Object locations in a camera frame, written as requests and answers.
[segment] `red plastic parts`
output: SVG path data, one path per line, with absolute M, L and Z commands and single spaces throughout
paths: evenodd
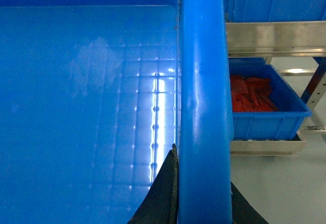
M 279 111 L 268 98 L 272 92 L 270 79 L 231 75 L 233 112 Z

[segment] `blue crate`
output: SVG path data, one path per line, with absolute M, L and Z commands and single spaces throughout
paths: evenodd
M 224 0 L 228 21 L 326 20 L 326 0 Z
M 230 74 L 270 78 L 278 112 L 233 113 L 234 139 L 290 140 L 311 111 L 271 65 L 230 65 Z
M 0 81 L 0 223 L 127 223 L 173 143 L 179 223 L 232 222 L 223 0 L 0 0 Z

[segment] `floor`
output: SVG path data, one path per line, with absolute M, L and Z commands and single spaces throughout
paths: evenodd
M 277 69 L 313 69 L 312 58 L 274 58 Z M 285 77 L 300 96 L 310 77 Z M 304 125 L 326 125 L 326 95 Z M 270 224 L 324 223 L 326 220 L 326 137 L 305 134 L 298 156 L 232 156 L 232 181 Z

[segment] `black rubber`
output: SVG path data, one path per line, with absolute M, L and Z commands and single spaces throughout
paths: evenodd
M 179 161 L 173 145 L 149 189 L 128 224 L 176 224 L 179 193 Z M 231 183 L 234 224 L 268 224 Z
M 235 224 L 268 224 L 231 183 L 232 218 Z
M 176 224 L 179 161 L 173 145 L 144 201 L 128 224 Z

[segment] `metal bar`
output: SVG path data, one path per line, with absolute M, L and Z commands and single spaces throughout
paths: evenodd
M 288 70 L 278 70 L 280 75 L 283 76 L 309 76 L 315 73 L 314 69 L 288 69 Z
M 227 23 L 229 57 L 326 56 L 326 21 Z
M 271 64 L 271 60 L 273 59 L 273 57 L 265 57 L 264 59 L 266 61 L 266 64 L 270 65 Z
M 266 155 L 266 156 L 282 156 L 297 155 L 304 146 L 306 140 L 298 131 L 293 140 L 286 141 L 232 141 L 231 155 Z
M 305 133 L 326 135 L 326 126 L 303 126 L 302 130 Z
M 319 66 L 313 74 L 301 98 L 310 109 L 314 109 L 326 92 L 326 58 L 318 59 Z

